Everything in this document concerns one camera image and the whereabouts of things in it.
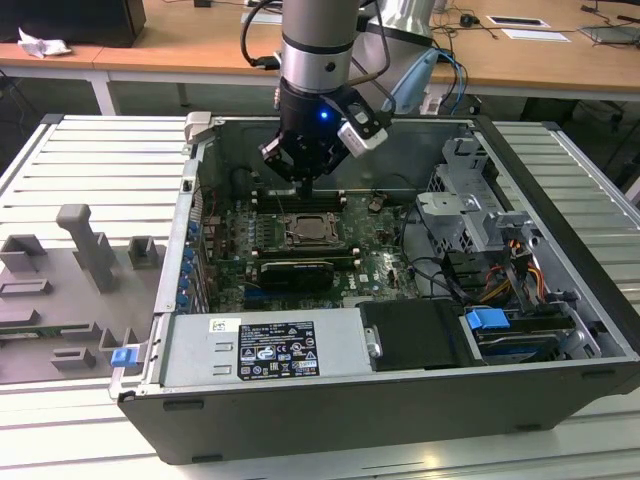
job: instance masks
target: power supply label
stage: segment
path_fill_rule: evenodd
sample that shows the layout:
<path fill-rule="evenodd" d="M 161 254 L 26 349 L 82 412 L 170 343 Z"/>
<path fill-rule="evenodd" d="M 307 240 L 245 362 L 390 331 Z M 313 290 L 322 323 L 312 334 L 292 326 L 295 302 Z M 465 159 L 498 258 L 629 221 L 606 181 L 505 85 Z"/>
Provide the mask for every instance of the power supply label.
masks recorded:
<path fill-rule="evenodd" d="M 241 380 L 320 375 L 313 322 L 240 325 L 238 337 Z"/>

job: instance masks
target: gray 3d printed part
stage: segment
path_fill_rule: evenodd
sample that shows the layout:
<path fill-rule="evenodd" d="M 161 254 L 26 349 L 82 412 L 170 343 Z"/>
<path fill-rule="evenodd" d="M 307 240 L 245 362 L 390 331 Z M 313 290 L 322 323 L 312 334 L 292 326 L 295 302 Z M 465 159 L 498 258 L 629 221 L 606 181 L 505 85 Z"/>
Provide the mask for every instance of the gray 3d printed part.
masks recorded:
<path fill-rule="evenodd" d="M 33 309 L 0 312 L 0 328 L 34 325 L 38 320 L 40 320 L 40 314 Z"/>
<path fill-rule="evenodd" d="M 46 278 L 0 283 L 0 298 L 47 295 L 49 292 L 51 284 Z"/>
<path fill-rule="evenodd" d="M 116 255 L 115 253 L 113 253 L 113 250 L 111 249 L 111 245 L 109 245 L 109 239 L 102 232 L 94 233 L 94 236 L 96 237 L 96 242 L 98 242 L 98 248 L 102 252 L 104 261 L 107 263 L 107 266 L 111 267 L 113 265 L 113 262 L 115 262 L 116 260 Z M 87 267 L 82 261 L 82 256 L 80 255 L 80 252 L 78 252 L 77 250 L 74 251 L 73 256 L 76 257 L 76 261 L 78 262 L 78 265 L 80 266 L 80 268 L 82 270 L 85 270 Z"/>
<path fill-rule="evenodd" d="M 93 322 L 82 328 L 68 328 L 61 330 L 60 335 L 71 342 L 81 340 L 98 340 L 101 338 L 102 330 L 97 323 Z"/>
<path fill-rule="evenodd" d="M 158 251 L 153 237 L 131 237 L 127 252 L 134 270 L 157 268 L 159 265 Z"/>
<path fill-rule="evenodd" d="M 35 272 L 33 255 L 46 255 L 35 235 L 9 235 L 0 248 L 0 260 L 11 273 Z"/>
<path fill-rule="evenodd" d="M 89 225 L 90 216 L 91 209 L 88 205 L 63 205 L 56 217 L 56 223 L 71 234 L 78 248 L 78 254 L 89 270 L 96 287 L 101 293 L 105 293 L 113 289 L 115 282 Z"/>
<path fill-rule="evenodd" d="M 111 330 L 105 328 L 102 332 L 102 337 L 100 338 L 98 351 L 102 353 L 102 355 L 104 355 L 104 358 L 107 361 L 111 361 L 111 356 L 113 355 L 113 351 L 115 349 L 132 343 L 138 343 L 138 337 L 136 337 L 136 334 L 131 328 L 127 328 L 125 330 L 122 343 L 116 340 L 116 338 L 113 336 L 113 333 L 111 333 Z"/>
<path fill-rule="evenodd" d="M 96 359 L 87 347 L 58 348 L 53 351 L 51 363 L 58 370 L 77 370 L 93 368 L 96 364 Z"/>

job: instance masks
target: wooden desk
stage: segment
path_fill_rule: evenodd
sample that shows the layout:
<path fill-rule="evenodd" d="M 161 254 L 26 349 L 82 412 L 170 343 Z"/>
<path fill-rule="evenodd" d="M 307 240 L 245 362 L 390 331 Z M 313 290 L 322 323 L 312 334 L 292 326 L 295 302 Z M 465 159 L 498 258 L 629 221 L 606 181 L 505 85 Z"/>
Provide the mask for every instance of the wooden desk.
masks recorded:
<path fill-rule="evenodd" d="M 486 15 L 541 18 L 553 30 L 575 30 L 602 24 L 602 19 L 580 11 L 588 0 L 457 0 L 471 8 L 485 26 Z M 101 112 L 118 113 L 111 94 L 113 81 L 203 83 L 234 85 L 277 84 L 275 72 L 253 69 L 240 53 L 241 6 L 218 4 L 194 8 L 190 0 L 166 3 L 145 0 L 145 30 L 130 49 L 74 47 L 67 57 L 39 60 L 15 45 L 0 44 L 0 68 L 7 75 L 75 78 L 91 82 Z M 631 5 L 600 3 L 614 23 L 618 14 L 640 16 Z M 435 15 L 433 24 L 458 23 L 459 12 Z M 460 30 L 454 38 L 459 60 L 469 71 L 468 93 L 523 97 L 554 97 L 640 101 L 640 52 L 631 47 L 593 47 L 580 32 L 565 33 L 570 43 L 511 40 L 500 30 L 499 40 L 483 30 Z M 436 34 L 443 48 L 447 38 Z M 278 25 L 252 25 L 249 51 L 268 55 L 280 48 Z M 453 79 L 448 65 L 438 65 L 433 84 Z M 184 93 L 184 85 L 179 92 Z"/>
<path fill-rule="evenodd" d="M 102 49 L 95 68 L 277 77 L 277 72 L 251 68 L 240 53 L 243 7 L 194 8 L 192 1 L 162 0 L 145 0 L 144 5 L 147 23 L 134 47 Z M 280 26 L 251 25 L 247 43 L 253 57 L 272 55 L 280 50 Z"/>
<path fill-rule="evenodd" d="M 33 67 L 38 65 L 42 68 L 72 68 L 72 69 L 93 69 L 93 61 L 98 56 L 102 47 L 80 45 L 73 47 L 71 55 L 60 57 L 46 57 L 39 59 L 28 55 L 21 47 L 15 43 L 0 43 L 0 67 Z"/>
<path fill-rule="evenodd" d="M 461 9 L 473 9 L 485 27 L 496 27 L 486 15 L 539 18 L 550 25 L 549 29 L 575 30 L 586 25 L 604 25 L 597 16 L 582 12 L 581 5 L 594 2 L 587 0 L 457 0 Z M 610 17 L 612 23 L 617 15 L 640 17 L 640 7 L 600 2 L 601 14 Z M 460 12 L 434 15 L 432 24 L 458 23 Z M 475 29 L 460 30 L 453 39 L 457 58 L 469 71 L 471 91 L 504 95 L 509 89 L 544 90 L 522 96 L 546 96 L 591 98 L 599 94 L 629 93 L 640 99 L 640 51 L 633 47 L 615 48 L 593 46 L 593 41 L 581 32 L 563 33 L 571 43 L 511 40 L 500 30 L 490 33 Z M 435 38 L 442 48 L 449 48 L 444 34 Z M 439 68 L 434 76 L 442 79 L 444 70 Z"/>

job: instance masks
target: blue clip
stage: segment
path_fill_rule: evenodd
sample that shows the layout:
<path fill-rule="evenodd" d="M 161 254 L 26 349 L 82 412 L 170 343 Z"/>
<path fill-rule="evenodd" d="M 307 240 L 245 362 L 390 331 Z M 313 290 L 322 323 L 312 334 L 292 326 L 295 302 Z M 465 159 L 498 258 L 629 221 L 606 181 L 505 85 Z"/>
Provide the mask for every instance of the blue clip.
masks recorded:
<path fill-rule="evenodd" d="M 111 366 L 117 367 L 135 367 L 138 364 L 138 347 L 121 347 L 116 348 L 111 355 Z"/>
<path fill-rule="evenodd" d="M 182 290 L 186 290 L 187 288 L 189 288 L 189 279 L 187 277 L 182 277 L 180 280 L 178 280 L 178 288 L 181 288 Z"/>
<path fill-rule="evenodd" d="M 179 293 L 178 295 L 176 295 L 176 303 L 179 306 L 184 307 L 189 303 L 189 297 L 187 297 L 184 293 Z"/>
<path fill-rule="evenodd" d="M 509 328 L 509 319 L 500 308 L 476 308 L 465 315 L 472 330 Z"/>
<path fill-rule="evenodd" d="M 189 262 L 182 262 L 182 265 L 180 266 L 180 270 L 185 275 L 188 275 L 193 271 L 193 265 L 191 265 Z"/>

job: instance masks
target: robotic arm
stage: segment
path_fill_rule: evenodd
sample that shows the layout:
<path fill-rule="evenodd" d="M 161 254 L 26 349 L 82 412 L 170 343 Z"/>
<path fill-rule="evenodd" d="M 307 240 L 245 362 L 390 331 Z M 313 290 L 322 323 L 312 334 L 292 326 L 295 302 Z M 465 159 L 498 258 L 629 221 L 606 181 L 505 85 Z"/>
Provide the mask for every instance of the robotic arm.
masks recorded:
<path fill-rule="evenodd" d="M 349 154 L 359 157 L 387 139 L 391 114 L 374 112 L 354 87 L 389 69 L 390 47 L 399 71 L 404 72 L 431 46 L 429 18 L 435 0 L 386 0 L 382 8 L 381 0 L 284 0 L 281 62 L 275 57 L 253 59 L 246 49 L 249 24 L 273 1 L 261 0 L 247 18 L 242 52 L 254 67 L 281 70 L 280 128 L 271 142 L 261 146 L 261 153 L 271 169 L 296 185 L 300 196 L 309 197 L 320 175 L 333 172 Z M 369 47 L 364 42 L 365 53 L 378 64 L 384 52 L 385 67 L 349 80 L 360 8 L 371 3 L 377 18 L 363 30 L 382 41 Z"/>
<path fill-rule="evenodd" d="M 261 150 L 303 197 L 349 153 L 358 157 L 387 138 L 389 121 L 348 82 L 359 8 L 360 0 L 283 2 L 280 129 Z"/>

